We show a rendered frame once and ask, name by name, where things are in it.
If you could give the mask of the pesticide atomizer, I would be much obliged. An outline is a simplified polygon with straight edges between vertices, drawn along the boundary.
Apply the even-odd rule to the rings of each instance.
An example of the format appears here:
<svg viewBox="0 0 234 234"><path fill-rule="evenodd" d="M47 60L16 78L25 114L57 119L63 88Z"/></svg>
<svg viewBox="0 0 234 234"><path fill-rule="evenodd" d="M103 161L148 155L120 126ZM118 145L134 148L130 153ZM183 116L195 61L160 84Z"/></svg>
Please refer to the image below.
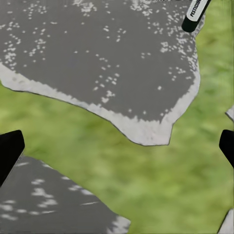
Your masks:
<svg viewBox="0 0 234 234"><path fill-rule="evenodd" d="M210 0L193 0L189 11L182 24L182 28L187 33L193 32L201 20Z"/></svg>

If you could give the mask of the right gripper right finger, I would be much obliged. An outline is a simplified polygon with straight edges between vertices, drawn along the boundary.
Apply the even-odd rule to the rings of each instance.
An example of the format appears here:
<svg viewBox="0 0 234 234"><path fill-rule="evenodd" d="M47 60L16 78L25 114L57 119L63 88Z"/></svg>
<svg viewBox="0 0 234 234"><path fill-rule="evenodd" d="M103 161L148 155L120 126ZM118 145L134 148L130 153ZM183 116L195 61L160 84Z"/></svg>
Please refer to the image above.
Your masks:
<svg viewBox="0 0 234 234"><path fill-rule="evenodd" d="M219 147L234 168L234 131L223 130Z"/></svg>

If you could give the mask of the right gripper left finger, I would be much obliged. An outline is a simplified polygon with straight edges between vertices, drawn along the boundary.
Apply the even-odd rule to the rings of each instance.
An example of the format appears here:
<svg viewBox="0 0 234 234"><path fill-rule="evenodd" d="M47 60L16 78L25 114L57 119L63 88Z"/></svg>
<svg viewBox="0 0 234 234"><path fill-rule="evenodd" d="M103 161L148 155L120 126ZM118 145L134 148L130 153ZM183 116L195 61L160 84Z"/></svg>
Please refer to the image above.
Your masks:
<svg viewBox="0 0 234 234"><path fill-rule="evenodd" d="M0 187L25 148L21 130L0 135Z"/></svg>

